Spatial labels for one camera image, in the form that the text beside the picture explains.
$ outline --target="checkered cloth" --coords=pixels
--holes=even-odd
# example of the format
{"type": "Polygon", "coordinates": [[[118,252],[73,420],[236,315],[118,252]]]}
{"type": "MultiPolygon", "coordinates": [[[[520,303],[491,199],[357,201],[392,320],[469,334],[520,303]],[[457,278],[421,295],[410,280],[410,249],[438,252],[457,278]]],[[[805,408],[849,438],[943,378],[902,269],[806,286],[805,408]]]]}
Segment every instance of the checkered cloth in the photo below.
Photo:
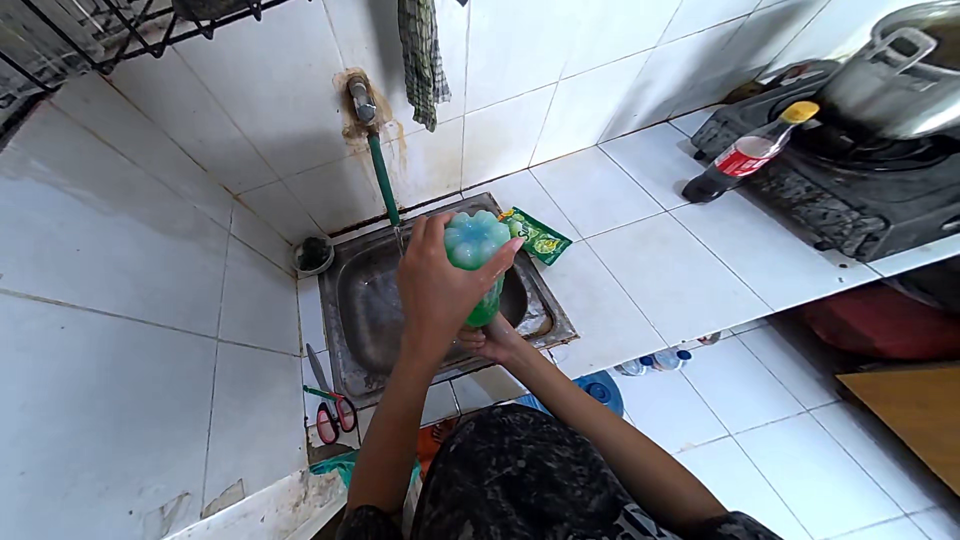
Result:
{"type": "Polygon", "coordinates": [[[436,104],[450,101],[433,0],[397,0],[396,21],[403,45],[407,101],[414,106],[414,120],[433,132],[437,128],[436,104]]]}

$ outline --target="sink basin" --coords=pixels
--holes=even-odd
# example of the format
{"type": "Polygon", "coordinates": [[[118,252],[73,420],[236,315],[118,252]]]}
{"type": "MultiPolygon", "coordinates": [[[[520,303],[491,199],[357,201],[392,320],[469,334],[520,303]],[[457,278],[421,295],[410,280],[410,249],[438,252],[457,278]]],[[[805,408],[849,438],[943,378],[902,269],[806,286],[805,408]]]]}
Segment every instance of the sink basin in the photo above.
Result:
{"type": "MultiPolygon", "coordinates": [[[[428,213],[465,211],[473,215],[479,209],[500,212],[490,193],[482,193],[428,213]]],[[[412,222],[403,227],[404,242],[412,228],[412,222]]],[[[396,269],[400,253],[391,228],[344,242],[335,251],[333,265],[320,275],[333,385],[357,407],[364,407],[379,401],[399,355],[403,314],[396,269]]],[[[537,348],[576,337],[537,267],[522,251],[504,276],[500,312],[537,348]]],[[[434,382],[487,365],[488,360],[455,344],[444,357],[434,382]]]]}

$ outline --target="green plastic bottle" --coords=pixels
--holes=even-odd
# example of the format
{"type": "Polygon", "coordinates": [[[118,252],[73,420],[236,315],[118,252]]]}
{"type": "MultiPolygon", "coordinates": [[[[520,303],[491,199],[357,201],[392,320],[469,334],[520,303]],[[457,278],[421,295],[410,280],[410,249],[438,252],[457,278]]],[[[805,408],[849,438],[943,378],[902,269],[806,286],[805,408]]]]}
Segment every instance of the green plastic bottle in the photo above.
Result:
{"type": "MultiPolygon", "coordinates": [[[[477,210],[473,217],[460,212],[446,224],[444,231],[446,257],[464,270],[480,268],[509,240],[510,228],[486,210],[477,210]]],[[[502,290],[503,276],[500,276],[467,317],[467,324],[475,328],[488,325],[500,310],[502,290]]]]}

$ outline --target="blue bottle cap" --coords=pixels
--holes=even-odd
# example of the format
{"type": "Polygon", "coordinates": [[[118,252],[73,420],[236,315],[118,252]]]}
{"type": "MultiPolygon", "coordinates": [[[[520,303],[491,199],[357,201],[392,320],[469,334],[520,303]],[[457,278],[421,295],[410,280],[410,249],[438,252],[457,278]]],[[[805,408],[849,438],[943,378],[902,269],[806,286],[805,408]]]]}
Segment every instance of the blue bottle cap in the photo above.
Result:
{"type": "Polygon", "coordinates": [[[605,404],[610,400],[611,393],[606,386],[599,382],[591,382],[587,386],[587,393],[593,397],[594,400],[605,404]]]}

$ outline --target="metal pot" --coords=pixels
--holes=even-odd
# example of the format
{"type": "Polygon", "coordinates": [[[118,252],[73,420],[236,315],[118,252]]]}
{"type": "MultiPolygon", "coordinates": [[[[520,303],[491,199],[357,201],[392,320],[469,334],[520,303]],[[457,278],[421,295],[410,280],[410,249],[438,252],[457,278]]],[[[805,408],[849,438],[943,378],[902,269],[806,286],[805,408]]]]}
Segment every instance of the metal pot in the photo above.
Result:
{"type": "Polygon", "coordinates": [[[915,138],[960,124],[960,0],[920,4],[880,19],[870,42],[817,99],[885,138],[915,138]]]}

